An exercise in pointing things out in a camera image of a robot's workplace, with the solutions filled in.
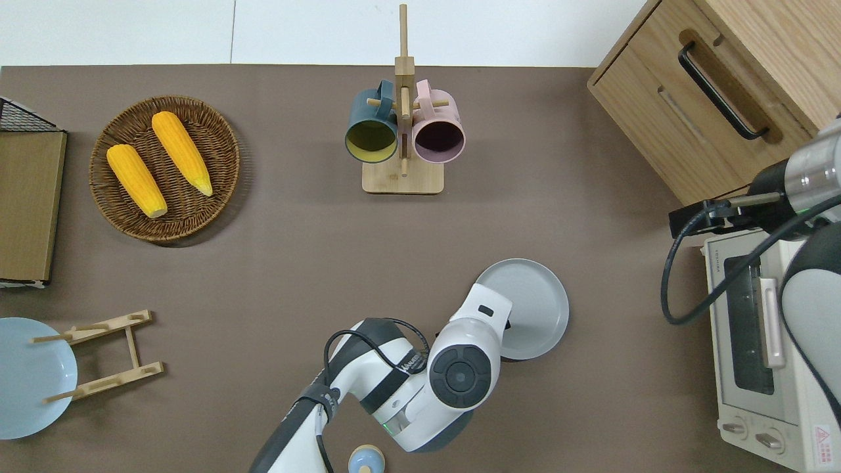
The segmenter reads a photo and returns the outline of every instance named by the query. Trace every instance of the toaster oven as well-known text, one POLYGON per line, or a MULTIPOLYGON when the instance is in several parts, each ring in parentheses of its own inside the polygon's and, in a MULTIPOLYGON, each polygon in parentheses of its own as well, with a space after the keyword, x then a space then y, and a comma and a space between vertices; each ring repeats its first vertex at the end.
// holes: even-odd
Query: toaster oven
MULTIPOLYGON (((706 240, 708 289, 766 237, 741 231, 706 240)), ((841 472, 841 433, 826 396, 780 318, 777 291, 800 242, 776 243, 712 305, 722 438, 801 472, 841 472)))

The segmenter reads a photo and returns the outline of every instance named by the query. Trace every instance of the wicker basket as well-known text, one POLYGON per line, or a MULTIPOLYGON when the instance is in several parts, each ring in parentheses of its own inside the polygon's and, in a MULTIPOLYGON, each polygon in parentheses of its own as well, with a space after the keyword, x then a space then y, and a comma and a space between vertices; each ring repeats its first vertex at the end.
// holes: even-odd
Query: wicker basket
POLYGON ((132 105, 105 127, 93 148, 90 186, 99 211, 126 235, 148 242, 173 242, 207 226, 228 204, 240 174, 240 147, 225 118, 195 98, 165 96, 132 105), (152 115, 167 110, 184 123, 204 159, 214 193, 205 196, 187 182, 151 127, 152 115), (167 213, 151 219, 132 201, 105 153, 132 145, 167 201, 167 213))

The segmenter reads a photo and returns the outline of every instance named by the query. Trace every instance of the pink mug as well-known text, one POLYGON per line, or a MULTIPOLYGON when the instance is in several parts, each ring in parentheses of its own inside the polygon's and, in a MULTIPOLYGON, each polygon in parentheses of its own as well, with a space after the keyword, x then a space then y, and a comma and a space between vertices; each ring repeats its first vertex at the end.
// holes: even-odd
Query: pink mug
POLYGON ((459 157, 464 151, 464 128, 452 95, 443 90, 430 90, 429 81, 417 83, 420 109, 412 114, 412 147, 424 161, 441 164, 459 157), (433 107, 446 100, 449 105, 433 107))

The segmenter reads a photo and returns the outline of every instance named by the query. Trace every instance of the dark green mug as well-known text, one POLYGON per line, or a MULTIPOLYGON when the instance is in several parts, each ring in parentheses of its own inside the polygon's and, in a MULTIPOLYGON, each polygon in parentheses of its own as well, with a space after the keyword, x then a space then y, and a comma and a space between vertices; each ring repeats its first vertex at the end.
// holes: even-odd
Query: dark green mug
POLYGON ((379 88, 361 91, 353 99, 351 118, 347 123, 345 147, 362 162, 383 162, 397 151, 397 115, 391 108, 394 103, 394 84, 380 81, 379 88), (368 99, 380 101, 379 106, 369 105, 368 99))

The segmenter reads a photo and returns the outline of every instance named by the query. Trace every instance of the oven door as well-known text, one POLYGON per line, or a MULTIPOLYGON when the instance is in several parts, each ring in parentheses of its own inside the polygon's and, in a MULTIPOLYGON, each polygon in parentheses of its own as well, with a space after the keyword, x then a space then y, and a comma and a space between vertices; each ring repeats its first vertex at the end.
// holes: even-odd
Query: oven door
MULTIPOLYGON (((733 273, 767 236, 751 231, 711 242, 710 289, 733 273)), ((799 246, 799 242, 774 245, 712 307, 721 403, 792 425, 800 423, 795 355, 776 308, 776 291, 799 246)))

